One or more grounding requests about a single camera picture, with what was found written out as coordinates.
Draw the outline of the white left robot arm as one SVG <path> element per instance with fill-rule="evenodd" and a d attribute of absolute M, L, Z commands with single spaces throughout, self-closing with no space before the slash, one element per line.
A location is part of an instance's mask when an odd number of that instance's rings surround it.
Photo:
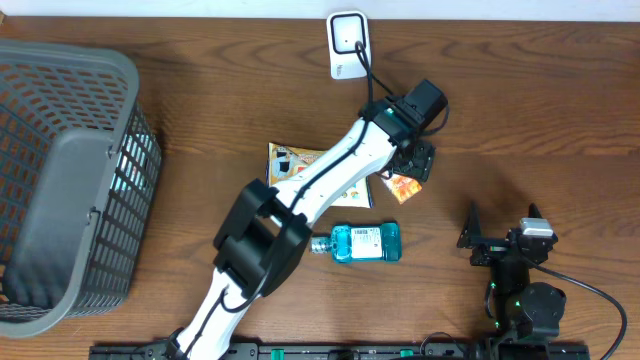
<path fill-rule="evenodd" d="M 427 80 L 403 96 L 369 101 L 349 132 L 309 167 L 272 187 L 246 185 L 213 239 L 211 286 L 191 323 L 174 332 L 166 359 L 219 359 L 250 305 L 274 292 L 298 266 L 313 224 L 349 187 L 375 173 L 425 182 L 431 123 L 449 111 Z"/>

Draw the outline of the blue mouthwash bottle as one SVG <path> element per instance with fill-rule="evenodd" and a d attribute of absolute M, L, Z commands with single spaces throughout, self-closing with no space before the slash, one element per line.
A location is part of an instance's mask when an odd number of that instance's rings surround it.
<path fill-rule="evenodd" d="M 378 225 L 334 226 L 327 235 L 310 240 L 310 252 L 330 254 L 337 264 L 395 263 L 402 257 L 402 237 L 395 222 Z"/>

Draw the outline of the orange tissue pack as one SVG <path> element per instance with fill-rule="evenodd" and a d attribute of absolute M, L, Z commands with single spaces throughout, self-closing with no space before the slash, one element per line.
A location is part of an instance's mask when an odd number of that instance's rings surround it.
<path fill-rule="evenodd" d="M 381 178 L 385 186 L 400 204 L 405 203 L 422 190 L 421 183 L 410 177 L 398 174 L 391 175 L 388 172 L 384 172 Z"/>

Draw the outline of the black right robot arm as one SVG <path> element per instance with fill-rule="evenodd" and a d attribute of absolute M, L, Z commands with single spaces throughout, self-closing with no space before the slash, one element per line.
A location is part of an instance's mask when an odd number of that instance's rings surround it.
<path fill-rule="evenodd" d="M 468 359 L 549 359 L 550 341 L 559 335 L 566 294 L 533 282 L 530 270 L 545 262 L 558 237 L 535 204 L 519 225 L 501 238 L 482 233 L 472 205 L 457 241 L 471 251 L 473 266 L 490 269 L 484 308 L 496 332 L 469 347 Z"/>

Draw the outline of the orange snack bag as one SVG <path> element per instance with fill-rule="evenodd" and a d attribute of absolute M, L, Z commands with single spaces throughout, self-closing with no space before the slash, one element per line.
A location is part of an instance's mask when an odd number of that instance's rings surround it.
<path fill-rule="evenodd" d="M 322 150 L 285 146 L 270 142 L 266 180 L 268 186 L 289 179 L 305 170 L 324 154 Z M 371 209 L 373 198 L 367 178 L 363 178 L 349 187 L 332 204 L 333 207 L 355 207 Z"/>

